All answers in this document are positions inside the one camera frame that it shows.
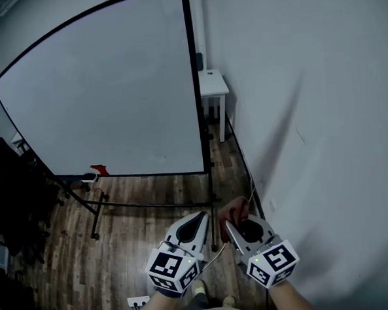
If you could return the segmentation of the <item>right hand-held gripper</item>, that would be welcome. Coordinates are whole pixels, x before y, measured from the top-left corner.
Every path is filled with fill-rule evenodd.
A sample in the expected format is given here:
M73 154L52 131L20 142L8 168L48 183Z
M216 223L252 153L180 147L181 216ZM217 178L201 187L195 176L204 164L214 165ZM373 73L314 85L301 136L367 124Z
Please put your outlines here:
M226 229L232 244L242 255L258 244L281 240L270 224L256 215L249 215L239 226L227 221ZM265 245L248 257L246 272L252 280L268 289L288 278L299 261L290 241L284 240L276 245Z

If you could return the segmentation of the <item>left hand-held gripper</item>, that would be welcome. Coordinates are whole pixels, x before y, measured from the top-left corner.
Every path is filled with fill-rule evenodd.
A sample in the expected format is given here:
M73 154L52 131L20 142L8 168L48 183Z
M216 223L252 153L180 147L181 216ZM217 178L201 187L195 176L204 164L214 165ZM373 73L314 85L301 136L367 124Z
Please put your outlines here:
M208 214L201 211L184 216L170 226L167 241L162 241L158 248L152 250L145 268L155 288L172 294L184 294L200 275L208 224ZM187 243L178 245L171 241Z

